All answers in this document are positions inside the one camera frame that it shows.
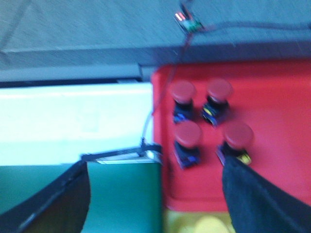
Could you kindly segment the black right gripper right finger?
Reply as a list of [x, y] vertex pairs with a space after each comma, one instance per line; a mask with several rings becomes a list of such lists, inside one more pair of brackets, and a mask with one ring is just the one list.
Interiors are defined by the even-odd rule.
[[227, 157], [223, 192], [237, 233], [309, 233], [311, 207], [234, 157]]

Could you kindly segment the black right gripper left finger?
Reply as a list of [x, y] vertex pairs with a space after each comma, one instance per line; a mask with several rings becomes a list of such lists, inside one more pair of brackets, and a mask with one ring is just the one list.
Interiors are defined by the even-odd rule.
[[80, 233], [90, 205], [85, 161], [78, 161], [49, 185], [0, 216], [2, 233]]

